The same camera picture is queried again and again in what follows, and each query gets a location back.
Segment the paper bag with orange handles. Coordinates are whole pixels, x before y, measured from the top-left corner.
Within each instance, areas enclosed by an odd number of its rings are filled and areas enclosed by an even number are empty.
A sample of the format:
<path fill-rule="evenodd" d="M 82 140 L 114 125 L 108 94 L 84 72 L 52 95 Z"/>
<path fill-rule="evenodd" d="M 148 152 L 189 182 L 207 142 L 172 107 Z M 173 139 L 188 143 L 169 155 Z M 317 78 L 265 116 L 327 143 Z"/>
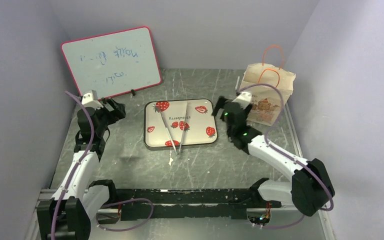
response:
<path fill-rule="evenodd" d="M 281 64 L 266 63 L 269 49 L 278 48 Z M 256 84 L 247 89 L 252 93 L 252 108 L 247 117 L 250 122 L 272 126 L 281 113 L 282 107 L 293 94 L 296 74 L 284 69 L 284 53 L 280 46 L 271 45 L 265 49 L 261 63 L 249 64 L 244 72 L 239 89 Z"/>

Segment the strawberry print tray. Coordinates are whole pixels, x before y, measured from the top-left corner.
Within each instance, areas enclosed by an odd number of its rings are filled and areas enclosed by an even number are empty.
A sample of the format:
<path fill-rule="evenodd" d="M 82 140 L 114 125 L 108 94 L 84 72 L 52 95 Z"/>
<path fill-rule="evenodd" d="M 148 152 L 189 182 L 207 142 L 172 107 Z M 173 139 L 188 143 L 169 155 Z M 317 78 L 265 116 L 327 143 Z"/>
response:
<path fill-rule="evenodd" d="M 186 132 L 181 148 L 211 144 L 217 140 L 216 121 L 212 116 L 213 103 L 209 99 L 160 100 L 149 102 L 144 107 L 144 143 L 148 148 L 172 147 L 160 113 L 156 111 L 157 102 L 163 102 L 163 114 L 172 139 L 178 147 L 184 128 L 186 101 L 188 101 Z"/>

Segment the metal serving tongs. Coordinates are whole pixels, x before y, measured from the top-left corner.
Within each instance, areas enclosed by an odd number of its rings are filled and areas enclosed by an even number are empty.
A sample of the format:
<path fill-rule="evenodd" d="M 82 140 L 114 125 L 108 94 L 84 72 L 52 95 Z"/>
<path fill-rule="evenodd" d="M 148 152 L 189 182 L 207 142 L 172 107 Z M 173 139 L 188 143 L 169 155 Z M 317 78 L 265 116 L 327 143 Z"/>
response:
<path fill-rule="evenodd" d="M 170 130 L 169 130 L 169 125 L 164 117 L 164 114 L 163 114 L 163 110 L 162 110 L 162 107 L 163 107 L 163 102 L 162 101 L 158 101 L 156 104 L 155 104 L 155 110 L 160 114 L 161 116 L 161 120 L 163 122 L 163 125 L 166 129 L 166 132 L 167 132 L 167 135 L 169 137 L 169 140 L 171 142 L 171 146 L 173 147 L 174 149 L 174 152 L 176 153 L 176 155 L 179 155 L 181 153 L 181 150 L 182 150 L 182 145 L 183 145 L 183 142 L 184 142 L 184 135 L 185 135 L 185 132 L 186 132 L 186 124 L 187 124 L 187 119 L 188 119 L 188 104 L 189 102 L 186 101 L 185 102 L 185 117 L 183 119 L 183 128 L 181 129 L 182 130 L 182 133 L 181 133 L 181 140 L 179 142 L 179 145 L 178 145 L 178 150 L 176 149 L 176 144 L 172 138 L 172 135 L 170 133 Z"/>

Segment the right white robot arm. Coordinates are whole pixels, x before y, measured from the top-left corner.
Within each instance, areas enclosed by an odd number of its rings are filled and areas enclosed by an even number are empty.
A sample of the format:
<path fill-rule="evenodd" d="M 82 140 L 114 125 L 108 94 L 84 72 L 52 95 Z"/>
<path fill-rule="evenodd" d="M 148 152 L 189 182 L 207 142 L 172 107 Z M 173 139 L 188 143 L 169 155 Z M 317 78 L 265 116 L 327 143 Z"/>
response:
<path fill-rule="evenodd" d="M 307 160 L 281 148 L 267 134 L 247 124 L 251 99 L 244 92 L 230 100 L 220 96 L 212 115 L 222 112 L 226 135 L 237 149 L 271 165 L 287 178 L 287 182 L 264 179 L 250 193 L 250 202 L 262 207 L 269 201 L 292 204 L 305 216 L 319 210 L 332 210 L 335 190 L 324 163 L 315 158 Z"/>

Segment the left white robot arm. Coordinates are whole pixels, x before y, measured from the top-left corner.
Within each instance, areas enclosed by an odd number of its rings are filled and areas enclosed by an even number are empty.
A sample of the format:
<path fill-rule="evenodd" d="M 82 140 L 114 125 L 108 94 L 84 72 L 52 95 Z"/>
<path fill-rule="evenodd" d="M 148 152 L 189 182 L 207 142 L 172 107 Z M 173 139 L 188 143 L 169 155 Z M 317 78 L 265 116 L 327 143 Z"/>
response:
<path fill-rule="evenodd" d="M 83 99 L 77 112 L 73 159 L 66 176 L 49 200 L 36 210 L 42 240 L 87 240 L 99 208 L 114 207 L 119 200 L 112 180 L 90 182 L 98 167 L 109 126 L 126 117 L 125 105 L 112 98 Z"/>

